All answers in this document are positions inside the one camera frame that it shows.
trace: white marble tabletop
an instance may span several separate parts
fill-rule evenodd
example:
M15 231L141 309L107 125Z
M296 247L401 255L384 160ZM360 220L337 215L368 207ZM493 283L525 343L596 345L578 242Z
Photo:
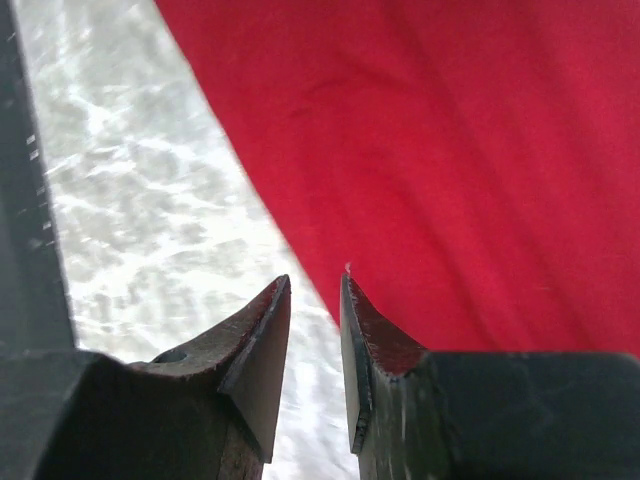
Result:
M291 336L264 478L357 478L337 329L153 1L14 1L81 346L150 360L289 273Z

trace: red cloth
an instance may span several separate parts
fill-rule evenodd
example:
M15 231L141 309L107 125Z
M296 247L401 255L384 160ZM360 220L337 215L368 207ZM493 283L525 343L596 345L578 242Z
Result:
M156 0L334 318L640 354L636 0Z

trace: gray marble vein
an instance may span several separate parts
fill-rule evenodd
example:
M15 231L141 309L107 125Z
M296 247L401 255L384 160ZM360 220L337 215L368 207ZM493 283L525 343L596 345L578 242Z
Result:
M264 478L356 478L337 329L152 0L15 5L81 345L149 360L289 273L291 337Z

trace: black plastic part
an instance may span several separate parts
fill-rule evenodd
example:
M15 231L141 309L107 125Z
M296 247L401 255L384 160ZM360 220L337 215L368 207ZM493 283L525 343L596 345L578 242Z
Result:
M73 348L38 132L9 0L0 0L0 352Z
M0 478L261 478L275 435L289 318L285 276L151 363L123 365L71 350L1 359ZM266 382L238 381L240 393L230 388L225 379L252 378L256 365ZM244 398L250 417L229 397Z
M429 352L352 279L342 288L343 335L359 335L354 344L363 342L365 354L356 363L370 369L362 479L640 478L635 357ZM352 363L344 367L349 399L358 374ZM358 410L347 414L352 425Z

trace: red fabric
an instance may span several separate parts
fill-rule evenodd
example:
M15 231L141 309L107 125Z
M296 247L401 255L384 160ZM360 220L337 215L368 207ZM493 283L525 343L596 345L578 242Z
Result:
M157 0L337 319L640 354L636 0Z

